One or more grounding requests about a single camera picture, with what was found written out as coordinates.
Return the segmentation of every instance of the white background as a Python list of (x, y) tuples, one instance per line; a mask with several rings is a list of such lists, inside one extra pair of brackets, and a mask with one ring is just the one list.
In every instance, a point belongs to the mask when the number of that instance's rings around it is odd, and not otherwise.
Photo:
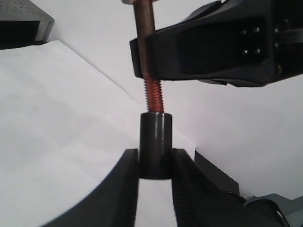
[[(128, 42), (136, 37), (133, 9), (119, 0), (33, 0), (56, 20), (60, 39), (145, 104), (133, 76)], [(154, 4), (157, 28), (186, 18), (206, 0)], [(303, 195), (303, 77), (265, 88), (166, 82), (166, 111), (198, 151), (240, 183), (244, 195)]]

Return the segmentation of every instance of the copper bolt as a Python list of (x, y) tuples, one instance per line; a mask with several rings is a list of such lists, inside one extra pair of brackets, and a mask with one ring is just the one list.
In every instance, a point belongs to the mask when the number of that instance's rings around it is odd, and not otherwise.
[(153, 79), (149, 66), (146, 38), (155, 32), (153, 0), (134, 0), (141, 68), (145, 80), (147, 106), (150, 112), (164, 112), (161, 82)]

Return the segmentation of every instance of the black cylinder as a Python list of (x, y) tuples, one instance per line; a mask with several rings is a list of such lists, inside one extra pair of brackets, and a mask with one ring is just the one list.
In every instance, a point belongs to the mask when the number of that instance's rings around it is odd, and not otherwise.
[(144, 113), (140, 129), (140, 178), (171, 179), (172, 116)]

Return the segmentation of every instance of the white surface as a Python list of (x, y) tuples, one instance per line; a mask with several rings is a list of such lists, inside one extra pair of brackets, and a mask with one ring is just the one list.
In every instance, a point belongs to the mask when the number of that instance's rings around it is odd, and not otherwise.
[[(0, 51), (0, 59), (0, 226), (35, 227), (138, 147), (144, 108), (58, 41)], [(178, 133), (174, 145), (193, 155)], [(136, 226), (175, 226), (170, 182), (140, 182)]]
[[(56, 20), (60, 39), (144, 104), (128, 41), (136, 37), (133, 9), (120, 0), (33, 0)], [(158, 28), (186, 18), (210, 1), (156, 2)], [(240, 183), (244, 195), (303, 195), (303, 77), (265, 88), (200, 82), (165, 83), (166, 110), (176, 128), (206, 158)]]

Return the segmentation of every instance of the black clamp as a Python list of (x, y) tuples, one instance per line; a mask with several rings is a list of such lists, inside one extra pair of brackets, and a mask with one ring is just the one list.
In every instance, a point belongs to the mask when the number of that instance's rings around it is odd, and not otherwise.
[[(227, 0), (207, 4), (147, 38), (152, 74), (262, 87), (303, 73), (300, 0)], [(137, 39), (130, 42), (142, 78)]]

